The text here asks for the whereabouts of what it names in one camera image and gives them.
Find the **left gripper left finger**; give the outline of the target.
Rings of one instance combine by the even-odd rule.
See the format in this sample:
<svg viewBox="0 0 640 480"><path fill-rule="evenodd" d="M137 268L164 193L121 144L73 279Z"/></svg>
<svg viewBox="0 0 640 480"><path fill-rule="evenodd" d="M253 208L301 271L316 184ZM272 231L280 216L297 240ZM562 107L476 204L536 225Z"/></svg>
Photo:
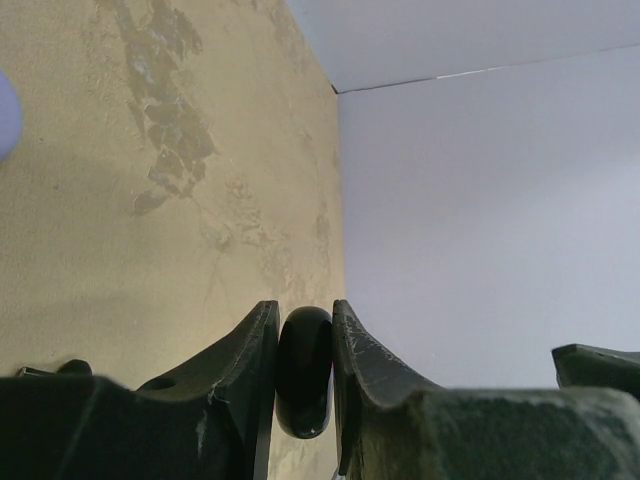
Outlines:
<svg viewBox="0 0 640 480"><path fill-rule="evenodd" d="M136 390L98 375L1 381L5 479L264 479L279 307Z"/></svg>

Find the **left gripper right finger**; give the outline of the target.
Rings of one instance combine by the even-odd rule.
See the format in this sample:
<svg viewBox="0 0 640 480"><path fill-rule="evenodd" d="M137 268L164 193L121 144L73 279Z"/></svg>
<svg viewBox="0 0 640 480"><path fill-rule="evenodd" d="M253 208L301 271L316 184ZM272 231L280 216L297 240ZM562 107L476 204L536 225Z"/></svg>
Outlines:
<svg viewBox="0 0 640 480"><path fill-rule="evenodd" d="M333 305L346 479L635 479L639 399L599 387L446 389Z"/></svg>

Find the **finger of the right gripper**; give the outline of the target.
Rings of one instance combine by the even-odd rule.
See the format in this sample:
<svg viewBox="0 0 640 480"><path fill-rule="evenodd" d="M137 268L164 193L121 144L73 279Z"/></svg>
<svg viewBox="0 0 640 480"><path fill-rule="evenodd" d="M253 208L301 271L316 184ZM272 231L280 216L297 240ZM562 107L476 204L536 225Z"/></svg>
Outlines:
<svg viewBox="0 0 640 480"><path fill-rule="evenodd" d="M611 388L639 399L638 352L569 344L551 355L560 387Z"/></svg>

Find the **black earbud charging case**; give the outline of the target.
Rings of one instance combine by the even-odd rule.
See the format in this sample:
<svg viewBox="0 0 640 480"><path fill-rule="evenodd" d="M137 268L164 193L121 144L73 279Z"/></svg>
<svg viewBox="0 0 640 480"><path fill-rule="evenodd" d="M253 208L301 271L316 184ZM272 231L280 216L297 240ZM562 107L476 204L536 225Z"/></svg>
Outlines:
<svg viewBox="0 0 640 480"><path fill-rule="evenodd" d="M289 436L308 440L326 429L331 412L332 317L324 309L293 310L276 355L275 412Z"/></svg>

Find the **purple earbud charging case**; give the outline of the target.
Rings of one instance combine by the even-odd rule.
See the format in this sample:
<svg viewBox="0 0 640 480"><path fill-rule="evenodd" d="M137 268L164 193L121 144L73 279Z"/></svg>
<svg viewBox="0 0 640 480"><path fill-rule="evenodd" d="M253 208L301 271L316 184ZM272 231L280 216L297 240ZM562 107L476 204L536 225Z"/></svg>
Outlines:
<svg viewBox="0 0 640 480"><path fill-rule="evenodd" d="M23 130L19 96L3 71L0 72L0 159L7 158L18 145Z"/></svg>

